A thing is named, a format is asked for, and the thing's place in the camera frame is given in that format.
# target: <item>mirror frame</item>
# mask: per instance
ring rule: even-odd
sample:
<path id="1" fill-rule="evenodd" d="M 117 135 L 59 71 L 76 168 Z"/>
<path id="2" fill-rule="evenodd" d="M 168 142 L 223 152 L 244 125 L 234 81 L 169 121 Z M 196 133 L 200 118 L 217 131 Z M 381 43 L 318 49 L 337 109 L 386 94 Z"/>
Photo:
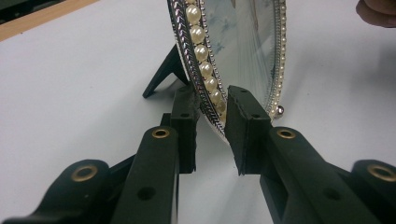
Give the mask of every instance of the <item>mirror frame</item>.
<path id="1" fill-rule="evenodd" d="M 286 3 L 285 0 L 272 0 L 275 11 L 275 73 L 271 87 L 271 94 L 264 110 L 271 119 L 276 118 L 281 88 L 283 85 L 286 53 Z M 206 118 L 212 123 L 221 136 L 224 136 L 225 113 L 216 110 L 215 104 L 211 102 L 210 94 L 205 88 L 205 81 L 200 71 L 200 61 L 194 52 L 198 45 L 205 46 L 206 61 L 213 67 L 213 77 L 218 82 L 217 89 L 221 101 L 227 102 L 227 92 L 221 83 L 219 71 L 216 68 L 215 55 L 210 47 L 208 27 L 205 17 L 205 3 L 202 0 L 168 0 L 169 13 L 177 42 L 180 60 L 183 64 L 187 78 L 201 99 L 201 110 Z M 205 38 L 201 44 L 194 44 L 191 40 L 190 28 L 194 24 L 205 31 Z"/>

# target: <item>mirror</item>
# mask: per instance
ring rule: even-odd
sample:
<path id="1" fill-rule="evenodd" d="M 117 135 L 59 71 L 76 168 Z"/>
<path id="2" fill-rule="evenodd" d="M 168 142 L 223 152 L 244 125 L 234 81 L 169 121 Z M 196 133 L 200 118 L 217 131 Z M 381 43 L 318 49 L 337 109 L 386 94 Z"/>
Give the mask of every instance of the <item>mirror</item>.
<path id="1" fill-rule="evenodd" d="M 285 67 L 284 0 L 168 0 L 184 70 L 224 135 L 227 88 L 250 90 L 276 118 Z"/>

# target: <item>white surface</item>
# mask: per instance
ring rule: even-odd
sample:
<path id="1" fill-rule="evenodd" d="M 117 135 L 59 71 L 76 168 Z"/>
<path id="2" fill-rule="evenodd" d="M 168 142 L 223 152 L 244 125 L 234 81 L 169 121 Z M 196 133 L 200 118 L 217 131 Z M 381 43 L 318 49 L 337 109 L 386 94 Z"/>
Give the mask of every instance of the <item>white surface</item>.
<path id="1" fill-rule="evenodd" d="M 353 1 L 289 1 L 287 69 L 275 125 L 299 130 L 345 169 L 396 165 L 396 29 Z M 170 112 L 178 83 L 141 97 L 174 45 L 166 1 L 102 0 L 0 42 L 0 220 L 35 210 L 75 161 L 110 166 Z M 200 119 L 197 170 L 180 178 L 179 223 L 271 223 L 257 176 Z"/>

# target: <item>black stand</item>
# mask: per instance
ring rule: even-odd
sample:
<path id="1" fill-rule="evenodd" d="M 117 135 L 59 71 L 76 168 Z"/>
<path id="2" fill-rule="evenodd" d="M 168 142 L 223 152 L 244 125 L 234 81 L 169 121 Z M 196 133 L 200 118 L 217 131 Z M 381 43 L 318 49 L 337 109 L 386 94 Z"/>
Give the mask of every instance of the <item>black stand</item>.
<path id="1" fill-rule="evenodd" d="M 163 60 L 160 68 L 157 70 L 154 77 L 143 92 L 143 97 L 148 98 L 150 95 L 152 95 L 158 85 L 160 85 L 161 82 L 163 82 L 163 80 L 166 79 L 171 73 L 175 74 L 184 84 L 189 84 L 186 74 L 184 73 L 183 65 L 181 64 L 176 45 L 172 47 L 165 60 Z"/>
<path id="2" fill-rule="evenodd" d="M 299 132 L 272 127 L 249 91 L 231 86 L 228 93 L 225 135 L 236 166 L 239 174 L 261 176 L 275 224 L 396 223 L 396 167 L 357 161 L 344 171 Z M 111 168 L 74 163 L 32 215 L 4 223 L 176 224 L 179 174 L 195 170 L 196 97 L 192 86 L 179 89 L 172 113 L 146 131 L 135 156 Z"/>

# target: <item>pearl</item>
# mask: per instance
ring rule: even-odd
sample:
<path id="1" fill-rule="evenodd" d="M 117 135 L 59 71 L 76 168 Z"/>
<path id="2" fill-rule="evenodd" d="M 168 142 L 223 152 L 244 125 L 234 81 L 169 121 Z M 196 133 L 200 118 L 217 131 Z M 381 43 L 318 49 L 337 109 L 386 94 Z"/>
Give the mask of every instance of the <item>pearl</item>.
<path id="1" fill-rule="evenodd" d="M 191 40 L 194 44 L 202 43 L 205 39 L 205 31 L 197 25 L 193 25 L 190 29 Z"/>
<path id="2" fill-rule="evenodd" d="M 221 114 L 226 110 L 226 108 L 227 105 L 224 103 L 224 101 L 220 101 L 216 104 L 216 110 Z"/>
<path id="3" fill-rule="evenodd" d="M 220 121 L 225 124 L 226 119 L 227 119 L 227 112 L 221 113 Z"/>
<path id="4" fill-rule="evenodd" d="M 194 49 L 195 57 L 199 62 L 203 62 L 207 59 L 207 55 L 209 54 L 209 50 L 204 45 L 198 45 Z"/>
<path id="5" fill-rule="evenodd" d="M 217 104 L 221 101 L 221 92 L 219 90 L 212 91 L 209 97 L 213 104 Z"/>
<path id="6" fill-rule="evenodd" d="M 192 24 L 198 24 L 201 19 L 201 10 L 195 5 L 189 5 L 186 8 L 187 20 Z"/>
<path id="7" fill-rule="evenodd" d="M 207 80 L 205 80 L 205 87 L 207 91 L 212 92 L 218 87 L 218 81 L 214 77 L 210 77 Z"/>
<path id="8" fill-rule="evenodd" d="M 213 66 L 209 62 L 203 62 L 199 65 L 199 70 L 201 75 L 205 78 L 212 76 Z"/>

